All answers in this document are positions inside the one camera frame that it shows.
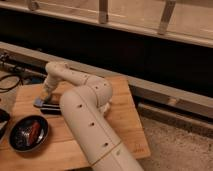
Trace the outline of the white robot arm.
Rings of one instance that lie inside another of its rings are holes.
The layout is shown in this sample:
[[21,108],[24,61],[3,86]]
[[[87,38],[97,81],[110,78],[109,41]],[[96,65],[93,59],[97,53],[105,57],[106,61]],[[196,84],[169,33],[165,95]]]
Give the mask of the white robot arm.
[[71,70],[63,61],[49,62],[45,69],[42,100],[51,96],[60,81],[74,85],[62,94],[59,106],[93,171],[144,171],[104,119],[103,108],[109,107],[112,98],[111,84],[105,78]]

